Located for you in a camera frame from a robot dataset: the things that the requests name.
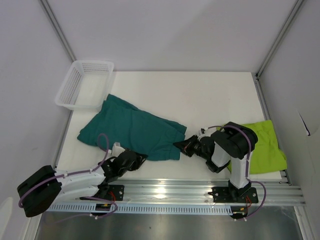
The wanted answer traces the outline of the teal green shorts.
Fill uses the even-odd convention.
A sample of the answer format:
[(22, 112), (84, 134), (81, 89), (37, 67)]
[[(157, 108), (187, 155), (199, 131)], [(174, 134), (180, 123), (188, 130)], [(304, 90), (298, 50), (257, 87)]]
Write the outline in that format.
[(102, 108), (80, 130), (77, 139), (89, 146), (113, 146), (120, 143), (150, 161), (180, 159), (174, 143), (185, 139), (186, 126), (141, 110), (133, 104), (109, 94)]

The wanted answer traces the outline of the lime green shorts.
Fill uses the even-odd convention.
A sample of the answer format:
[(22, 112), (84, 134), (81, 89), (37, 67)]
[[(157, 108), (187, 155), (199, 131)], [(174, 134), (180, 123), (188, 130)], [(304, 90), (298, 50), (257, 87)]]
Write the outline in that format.
[(252, 152), (249, 173), (251, 175), (267, 174), (287, 169), (287, 158), (279, 148), (275, 129), (271, 120), (243, 125), (253, 130), (258, 142)]

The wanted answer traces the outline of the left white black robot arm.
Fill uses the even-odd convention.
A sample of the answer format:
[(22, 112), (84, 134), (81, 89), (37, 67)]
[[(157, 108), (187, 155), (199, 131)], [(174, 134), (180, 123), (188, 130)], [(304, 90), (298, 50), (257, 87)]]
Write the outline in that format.
[(52, 204), (68, 200), (109, 200), (110, 183), (126, 172), (138, 170), (147, 159), (146, 154), (124, 149), (112, 156), (104, 156), (97, 166), (69, 172), (45, 165), (23, 181), (17, 192), (18, 206), (31, 218), (44, 213)]

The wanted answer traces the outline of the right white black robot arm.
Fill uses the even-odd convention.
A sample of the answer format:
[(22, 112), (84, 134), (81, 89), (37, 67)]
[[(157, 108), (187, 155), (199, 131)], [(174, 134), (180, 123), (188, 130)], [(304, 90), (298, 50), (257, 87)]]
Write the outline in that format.
[(226, 196), (239, 202), (252, 187), (249, 166), (257, 143), (258, 136), (252, 129), (230, 121), (223, 126), (202, 128), (198, 135), (192, 135), (173, 145), (188, 157), (197, 155), (204, 159), (213, 173), (220, 173), (231, 166)]

